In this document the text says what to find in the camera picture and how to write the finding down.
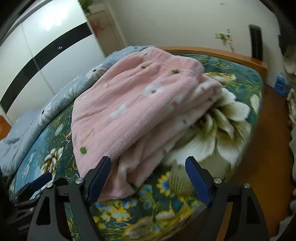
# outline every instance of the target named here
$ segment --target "wooden bed frame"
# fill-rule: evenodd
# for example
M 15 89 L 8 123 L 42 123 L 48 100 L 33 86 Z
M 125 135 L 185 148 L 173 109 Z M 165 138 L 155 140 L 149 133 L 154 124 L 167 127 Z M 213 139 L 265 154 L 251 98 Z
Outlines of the wooden bed frame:
M 169 53 L 194 53 L 194 54 L 205 54 L 209 56 L 214 56 L 218 58 L 223 58 L 230 60 L 232 62 L 242 64 L 244 66 L 250 67 L 254 70 L 256 70 L 264 83 L 266 82 L 267 78 L 267 64 L 264 62 L 261 62 L 257 59 L 254 59 L 252 57 L 243 56 L 237 53 L 232 53 L 224 50 L 219 49 L 210 49 L 210 48 L 202 48 L 202 47 L 160 47 L 160 49 L 163 49 Z

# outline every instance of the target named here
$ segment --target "green polka dot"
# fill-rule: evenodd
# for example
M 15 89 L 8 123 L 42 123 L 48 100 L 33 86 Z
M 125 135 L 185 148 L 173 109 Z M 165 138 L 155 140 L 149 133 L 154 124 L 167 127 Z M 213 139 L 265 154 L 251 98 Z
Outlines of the green polka dot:
M 85 147 L 81 147 L 81 148 L 80 148 L 80 152 L 81 152 L 82 154 L 86 154 L 86 153 L 87 153 L 87 149 L 86 149 Z

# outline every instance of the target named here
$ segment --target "green plant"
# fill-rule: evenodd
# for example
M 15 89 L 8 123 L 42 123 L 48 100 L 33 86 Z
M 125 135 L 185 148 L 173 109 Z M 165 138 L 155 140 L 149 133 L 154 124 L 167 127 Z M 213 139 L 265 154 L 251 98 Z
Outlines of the green plant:
M 79 0 L 79 3 L 85 14 L 91 13 L 89 6 L 93 3 L 93 0 Z

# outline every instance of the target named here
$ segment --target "wooden floor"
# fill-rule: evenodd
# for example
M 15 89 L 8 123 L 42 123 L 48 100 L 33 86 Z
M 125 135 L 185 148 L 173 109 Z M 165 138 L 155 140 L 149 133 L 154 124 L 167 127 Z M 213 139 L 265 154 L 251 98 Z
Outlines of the wooden floor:
M 11 126 L 7 123 L 3 116 L 0 115 L 0 140 L 7 136 Z
M 270 86 L 266 86 L 265 90 L 254 137 L 230 182 L 238 185 L 245 182 L 251 184 L 263 210 L 271 237 L 278 233 L 279 222 L 290 215 L 289 205 L 295 187 L 292 182 L 293 160 L 289 148 L 291 134 L 288 129 L 287 103 Z M 224 240 L 230 210 L 231 204 L 227 206 L 216 241 Z M 172 240 L 184 240 L 184 237 L 195 240 L 201 220 L 202 218 L 198 218 L 191 222 Z

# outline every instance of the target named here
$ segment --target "light blue comforter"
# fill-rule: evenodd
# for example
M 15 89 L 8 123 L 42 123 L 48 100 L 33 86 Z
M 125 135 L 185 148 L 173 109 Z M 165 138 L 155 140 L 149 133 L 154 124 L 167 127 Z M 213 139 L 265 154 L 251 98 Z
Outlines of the light blue comforter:
M 74 78 L 40 110 L 24 113 L 0 141 L 0 166 L 4 176 L 14 174 L 43 129 L 75 98 L 89 89 L 111 66 L 148 46 L 129 46 L 114 52 L 101 63 Z

